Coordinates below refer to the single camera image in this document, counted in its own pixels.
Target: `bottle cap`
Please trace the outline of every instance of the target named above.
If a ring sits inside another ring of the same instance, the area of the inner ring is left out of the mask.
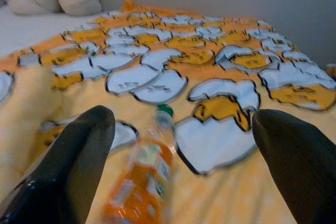
[[[158,111],[164,111],[167,114],[169,114],[171,117],[173,117],[174,111],[173,111],[172,107],[170,107],[169,105],[161,104],[161,105],[158,105],[157,107],[158,107],[157,108]]]

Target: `plastic bottle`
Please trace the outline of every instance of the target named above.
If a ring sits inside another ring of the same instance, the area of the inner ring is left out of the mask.
[[[132,149],[125,174],[103,210],[104,223],[162,223],[163,201],[175,153],[173,110],[159,105]]]

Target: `bed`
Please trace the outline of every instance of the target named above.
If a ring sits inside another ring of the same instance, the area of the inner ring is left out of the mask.
[[[65,101],[37,132],[36,157],[95,105],[114,112],[127,145],[155,105],[168,103],[178,144],[169,223],[295,223],[256,149],[251,116],[282,110],[335,141],[336,83],[266,21],[131,3],[87,18],[17,17],[2,7],[0,20],[2,71],[50,68]],[[98,222],[129,151],[108,157],[87,223]]]

